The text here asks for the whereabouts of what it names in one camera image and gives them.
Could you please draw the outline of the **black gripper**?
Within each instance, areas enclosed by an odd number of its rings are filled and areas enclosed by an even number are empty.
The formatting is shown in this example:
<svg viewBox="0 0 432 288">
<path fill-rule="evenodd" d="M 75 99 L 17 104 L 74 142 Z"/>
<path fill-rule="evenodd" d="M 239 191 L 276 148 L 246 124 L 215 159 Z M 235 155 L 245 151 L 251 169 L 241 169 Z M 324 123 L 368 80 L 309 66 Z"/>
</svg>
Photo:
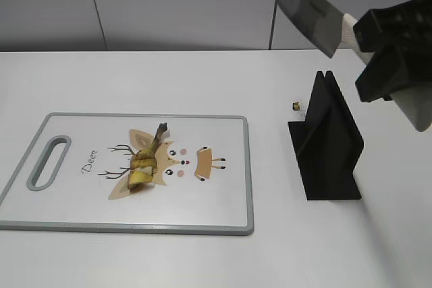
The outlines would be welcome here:
<svg viewBox="0 0 432 288">
<path fill-rule="evenodd" d="M 431 0 L 370 9 L 353 29 L 362 52 L 382 46 L 356 80 L 361 102 L 431 85 Z"/>
</svg>

